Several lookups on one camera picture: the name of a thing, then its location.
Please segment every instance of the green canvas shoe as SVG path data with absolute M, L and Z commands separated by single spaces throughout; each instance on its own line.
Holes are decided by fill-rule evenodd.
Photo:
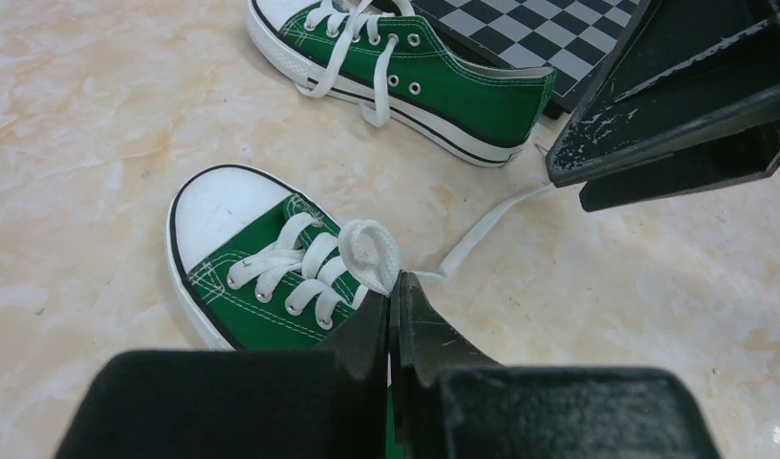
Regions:
M 378 260 L 364 253 L 362 234 L 376 241 Z M 312 347 L 368 289 L 389 295 L 400 269 L 398 247 L 378 223 L 349 222 L 340 233 L 303 194 L 238 165 L 208 169 L 179 190 L 166 246 L 179 298 L 211 349 Z M 388 389 L 387 457 L 402 458 L 389 397 Z
M 524 148 L 553 69 L 495 69 L 455 55 L 409 0 L 401 15 L 363 0 L 247 0 L 249 36 L 306 96 L 357 103 L 376 127 L 395 118 L 472 164 L 500 167 Z

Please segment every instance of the marble floor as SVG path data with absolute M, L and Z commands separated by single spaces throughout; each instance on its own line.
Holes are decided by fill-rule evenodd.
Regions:
M 393 231 L 434 269 L 471 224 L 546 181 L 462 163 L 397 122 L 300 96 L 239 0 L 0 0 L 0 458 L 49 457 L 112 356 L 199 348 L 164 256 L 177 187 L 220 163 Z M 550 145 L 559 126 L 533 140 Z M 576 187 L 513 209 L 435 307 L 508 364 L 679 375 L 730 458 L 780 457 L 780 171 L 588 214 Z

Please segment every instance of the white shoelace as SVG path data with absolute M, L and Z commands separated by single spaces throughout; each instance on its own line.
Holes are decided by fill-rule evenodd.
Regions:
M 551 187 L 552 185 L 542 186 L 511 196 L 487 212 L 469 230 L 446 256 L 437 273 L 413 273 L 421 280 L 446 282 L 503 214 L 517 203 Z M 314 315 L 317 324 L 325 330 L 334 326 L 331 315 L 336 305 L 339 302 L 349 304 L 333 288 L 336 279 L 345 272 L 350 273 L 360 284 L 351 303 L 354 309 L 359 307 L 368 290 L 390 295 L 401 269 L 401 250 L 390 231 L 373 220 L 354 220 L 342 228 L 338 239 L 328 232 L 323 232 L 314 239 L 309 248 L 299 249 L 297 239 L 300 233 L 309 226 L 319 227 L 321 223 L 308 213 L 291 217 L 280 230 L 275 242 L 229 268 L 229 287 L 238 290 L 257 277 L 255 297 L 262 303 L 268 303 L 283 276 L 299 271 L 305 280 L 286 298 L 286 311 L 293 316 L 299 316 L 317 296 Z M 363 235 L 373 241 L 377 256 L 368 254 L 364 249 Z M 339 256 L 326 262 L 326 258 L 337 248 Z
M 372 45 L 378 46 L 381 42 L 379 35 L 379 20 L 382 17 L 394 17 L 393 13 L 373 14 L 365 12 L 373 0 L 362 0 L 359 5 L 349 11 L 342 12 L 334 8 L 333 0 L 322 0 L 319 7 L 309 11 L 306 16 L 304 27 L 308 30 L 316 28 L 325 18 L 328 18 L 326 34 L 330 37 L 339 35 L 339 39 L 331 52 L 331 58 L 328 61 L 328 67 L 319 79 L 319 82 L 313 89 L 308 89 L 297 85 L 297 89 L 310 98 L 321 98 L 331 91 L 334 87 L 336 77 L 339 75 L 339 69 L 345 62 L 345 56 L 351 48 L 351 44 L 359 40 L 359 34 L 363 28 L 367 28 L 367 36 Z M 402 16 L 414 16 L 415 11 L 409 0 L 393 0 L 399 7 Z M 345 29 L 340 33 L 339 26 L 347 18 Z M 362 116 L 376 127 L 383 126 L 390 120 L 390 96 L 387 92 L 387 67 L 390 64 L 390 55 L 399 44 L 399 38 L 391 33 L 387 38 L 387 45 L 384 51 L 379 55 L 376 62 L 376 68 L 373 72 L 374 103 L 376 109 L 361 104 Z

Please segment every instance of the black and white checkered pattern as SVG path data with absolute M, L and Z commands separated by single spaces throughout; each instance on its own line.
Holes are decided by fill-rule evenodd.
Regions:
M 413 5 L 514 67 L 554 67 L 554 90 L 563 98 L 613 50 L 638 1 L 413 0 Z

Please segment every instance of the white toe cap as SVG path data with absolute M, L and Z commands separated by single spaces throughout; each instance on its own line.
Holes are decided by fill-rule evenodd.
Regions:
M 279 31 L 290 17 L 319 0 L 250 0 L 257 4 L 271 26 Z
M 236 165 L 208 169 L 182 188 L 170 230 L 186 273 L 293 191 L 266 174 Z

